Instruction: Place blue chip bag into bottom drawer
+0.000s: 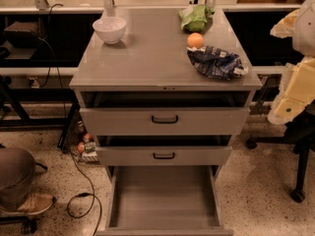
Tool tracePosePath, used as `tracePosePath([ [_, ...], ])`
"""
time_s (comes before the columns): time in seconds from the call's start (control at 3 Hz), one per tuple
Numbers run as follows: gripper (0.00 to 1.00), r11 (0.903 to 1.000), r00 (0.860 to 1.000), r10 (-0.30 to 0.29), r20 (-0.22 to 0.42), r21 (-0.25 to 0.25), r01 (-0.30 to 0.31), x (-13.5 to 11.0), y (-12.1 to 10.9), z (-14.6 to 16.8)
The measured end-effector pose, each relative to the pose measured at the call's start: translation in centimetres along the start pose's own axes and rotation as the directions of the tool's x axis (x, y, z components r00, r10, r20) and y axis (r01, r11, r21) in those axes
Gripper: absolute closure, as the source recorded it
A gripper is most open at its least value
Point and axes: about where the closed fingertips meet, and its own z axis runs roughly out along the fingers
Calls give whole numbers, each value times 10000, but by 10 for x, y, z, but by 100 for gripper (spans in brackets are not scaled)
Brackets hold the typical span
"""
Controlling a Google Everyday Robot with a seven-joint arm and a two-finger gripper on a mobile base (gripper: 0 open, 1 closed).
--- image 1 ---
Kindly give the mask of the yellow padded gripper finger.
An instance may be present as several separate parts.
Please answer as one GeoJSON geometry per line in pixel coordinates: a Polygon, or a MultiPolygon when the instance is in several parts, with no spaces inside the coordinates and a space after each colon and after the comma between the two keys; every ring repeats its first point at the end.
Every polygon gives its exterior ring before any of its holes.
{"type": "Polygon", "coordinates": [[[272,103],[268,121],[282,125],[293,120],[315,99],[315,58],[306,56],[297,65],[287,63],[280,92],[272,103]]]}
{"type": "Polygon", "coordinates": [[[296,9],[288,13],[270,30],[270,35],[278,38],[293,37],[294,25],[298,16],[299,10],[296,9]]]}

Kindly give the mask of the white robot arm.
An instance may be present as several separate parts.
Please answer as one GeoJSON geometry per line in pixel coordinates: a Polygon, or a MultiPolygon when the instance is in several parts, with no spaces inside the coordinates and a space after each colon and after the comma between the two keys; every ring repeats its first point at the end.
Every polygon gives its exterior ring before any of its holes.
{"type": "Polygon", "coordinates": [[[282,125],[292,121],[315,99],[315,0],[306,0],[270,31],[292,38],[292,48],[303,55],[296,65],[286,64],[280,92],[272,103],[268,121],[282,125]]]}

